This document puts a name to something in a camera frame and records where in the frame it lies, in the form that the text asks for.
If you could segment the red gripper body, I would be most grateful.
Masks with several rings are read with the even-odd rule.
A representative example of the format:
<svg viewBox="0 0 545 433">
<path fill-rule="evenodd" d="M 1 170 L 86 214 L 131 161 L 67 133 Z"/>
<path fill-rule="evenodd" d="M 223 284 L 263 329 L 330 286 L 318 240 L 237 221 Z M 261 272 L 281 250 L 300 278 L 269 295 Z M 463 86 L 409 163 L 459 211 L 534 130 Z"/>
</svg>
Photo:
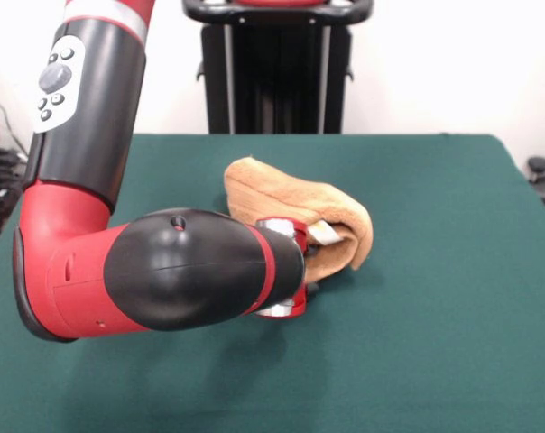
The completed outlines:
<svg viewBox="0 0 545 433">
<path fill-rule="evenodd" d="M 300 221 L 292 218 L 263 218 L 256 222 L 256 226 L 271 229 L 274 232 L 288 236 L 299 246 L 302 253 L 306 253 L 308 250 L 307 226 Z M 292 298 L 272 305 L 268 309 L 258 310 L 255 314 L 260 317 L 274 319 L 299 317 L 306 311 L 308 292 L 308 284 L 303 282 Z"/>
</svg>

